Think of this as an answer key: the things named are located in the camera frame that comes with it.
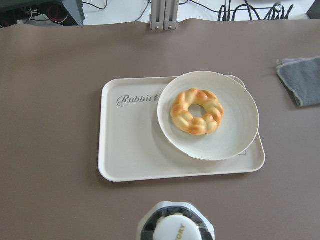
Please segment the cream rabbit tray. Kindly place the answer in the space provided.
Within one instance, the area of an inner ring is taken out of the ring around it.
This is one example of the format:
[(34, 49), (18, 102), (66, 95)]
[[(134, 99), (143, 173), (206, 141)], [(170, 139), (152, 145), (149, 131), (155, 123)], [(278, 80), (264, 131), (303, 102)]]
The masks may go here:
[(259, 132), (242, 153), (223, 160), (190, 157), (165, 136), (158, 101), (175, 76), (122, 78), (102, 89), (98, 170), (112, 182), (250, 173), (265, 163)]

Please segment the tea bottle white cap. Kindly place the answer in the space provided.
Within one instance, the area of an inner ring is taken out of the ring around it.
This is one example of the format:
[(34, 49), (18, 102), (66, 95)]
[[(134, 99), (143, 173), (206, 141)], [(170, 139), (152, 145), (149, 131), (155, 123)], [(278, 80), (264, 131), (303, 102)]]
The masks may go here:
[(214, 240), (215, 229), (188, 202), (162, 201), (138, 223), (137, 240)]

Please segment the aluminium frame post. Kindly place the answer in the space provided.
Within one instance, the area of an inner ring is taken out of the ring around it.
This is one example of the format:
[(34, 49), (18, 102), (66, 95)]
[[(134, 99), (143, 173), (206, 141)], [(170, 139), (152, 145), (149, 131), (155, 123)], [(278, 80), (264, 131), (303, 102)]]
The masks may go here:
[(150, 28), (171, 31), (177, 28), (179, 0), (152, 0)]

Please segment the grey folded cloth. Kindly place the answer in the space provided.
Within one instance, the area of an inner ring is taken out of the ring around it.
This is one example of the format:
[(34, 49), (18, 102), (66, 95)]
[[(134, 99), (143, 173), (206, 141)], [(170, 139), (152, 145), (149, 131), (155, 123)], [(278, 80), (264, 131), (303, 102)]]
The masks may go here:
[(276, 67), (277, 75), (293, 93), (299, 107), (320, 103), (320, 58), (286, 58)]

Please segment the white plate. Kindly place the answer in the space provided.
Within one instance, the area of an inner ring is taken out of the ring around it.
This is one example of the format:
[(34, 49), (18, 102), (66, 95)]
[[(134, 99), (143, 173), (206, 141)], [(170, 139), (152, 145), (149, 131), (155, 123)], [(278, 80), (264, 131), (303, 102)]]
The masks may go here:
[[(221, 125), (211, 134), (195, 136), (179, 130), (170, 111), (176, 96), (191, 88), (213, 92), (224, 108)], [(158, 100), (157, 117), (166, 138), (180, 151), (200, 160), (225, 160), (242, 153), (254, 141), (259, 111), (250, 93), (232, 78), (210, 71), (196, 71), (172, 80)]]

